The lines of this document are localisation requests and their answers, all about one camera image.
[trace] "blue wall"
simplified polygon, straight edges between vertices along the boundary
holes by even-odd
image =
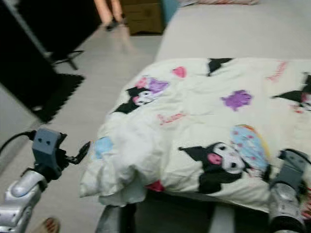
[[[162,0],[165,25],[169,23],[178,6],[179,2],[177,0]]]

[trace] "pink heart print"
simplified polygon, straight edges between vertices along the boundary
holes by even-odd
[[[186,77],[187,71],[184,67],[177,67],[176,69],[173,69],[173,73],[179,78],[184,78]]]

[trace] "light blue pattern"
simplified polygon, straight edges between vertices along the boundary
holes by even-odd
[[[268,162],[260,137],[254,131],[240,125],[232,129],[230,136],[242,159],[251,167],[264,172]]]
[[[113,143],[109,137],[102,137],[95,141],[95,156],[96,159],[102,159],[102,154],[112,150]]]

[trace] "pillow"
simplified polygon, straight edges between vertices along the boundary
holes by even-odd
[[[198,0],[200,4],[256,4],[259,0]]]
[[[198,2],[198,0],[178,0],[180,2],[180,7],[192,5]]]

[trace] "wooden nightstand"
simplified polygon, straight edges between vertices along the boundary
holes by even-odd
[[[130,34],[162,34],[160,0],[121,0]]]

